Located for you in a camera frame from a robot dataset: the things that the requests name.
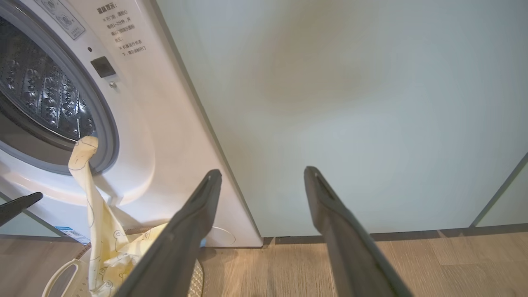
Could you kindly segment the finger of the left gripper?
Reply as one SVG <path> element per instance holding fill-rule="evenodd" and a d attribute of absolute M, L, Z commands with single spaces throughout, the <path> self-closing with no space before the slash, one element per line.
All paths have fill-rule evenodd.
<path fill-rule="evenodd" d="M 0 226 L 8 223 L 42 198 L 43 194 L 41 192 L 36 192 L 0 205 Z"/>

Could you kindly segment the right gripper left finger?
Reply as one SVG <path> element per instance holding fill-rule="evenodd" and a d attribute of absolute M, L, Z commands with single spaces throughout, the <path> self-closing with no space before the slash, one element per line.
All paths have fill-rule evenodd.
<path fill-rule="evenodd" d="M 185 297 L 202 239 L 211 231 L 222 174 L 208 171 L 182 209 L 153 242 L 117 297 Z"/>

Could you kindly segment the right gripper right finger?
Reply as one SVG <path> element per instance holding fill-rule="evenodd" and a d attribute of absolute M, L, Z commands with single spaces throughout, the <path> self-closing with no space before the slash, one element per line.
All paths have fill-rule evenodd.
<path fill-rule="evenodd" d="M 313 225 L 326 243 L 338 295 L 411 297 L 411 290 L 322 173 L 306 167 L 304 180 Z"/>

